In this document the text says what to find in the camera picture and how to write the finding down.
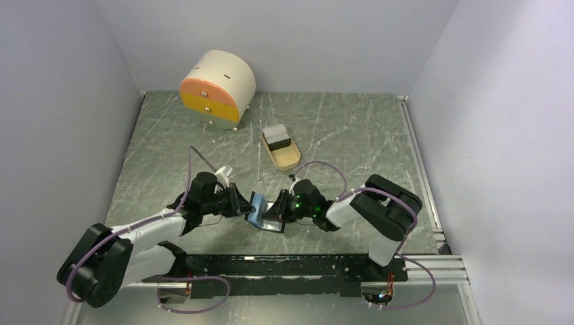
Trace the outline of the black leather card holder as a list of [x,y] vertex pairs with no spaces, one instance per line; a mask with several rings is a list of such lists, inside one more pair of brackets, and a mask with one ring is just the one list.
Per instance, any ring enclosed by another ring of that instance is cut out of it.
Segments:
[[259,230],[284,233],[285,223],[263,218],[263,215],[273,206],[274,202],[267,201],[263,194],[252,192],[249,200],[254,211],[245,214],[244,220]]

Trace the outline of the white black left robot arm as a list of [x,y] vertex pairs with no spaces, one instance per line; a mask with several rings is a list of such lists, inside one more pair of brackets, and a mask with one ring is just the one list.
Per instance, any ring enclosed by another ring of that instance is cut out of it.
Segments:
[[57,272],[71,301],[98,308],[128,284],[191,275],[187,253],[173,243],[198,228],[206,215],[237,217],[255,208],[234,183],[223,185],[214,173],[199,172],[165,209],[140,221],[107,227],[91,225]]

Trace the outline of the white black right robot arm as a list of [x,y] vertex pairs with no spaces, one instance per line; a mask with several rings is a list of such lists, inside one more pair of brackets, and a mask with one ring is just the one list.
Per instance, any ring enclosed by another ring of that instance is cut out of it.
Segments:
[[284,232],[288,223],[309,218],[319,229],[334,232],[357,219],[366,220],[377,232],[365,263],[367,275],[382,280],[391,271],[391,260],[417,226],[422,200],[390,180],[372,174],[359,188],[328,200],[308,179],[297,179],[274,202],[262,194],[250,199],[255,211],[246,220],[260,230]]

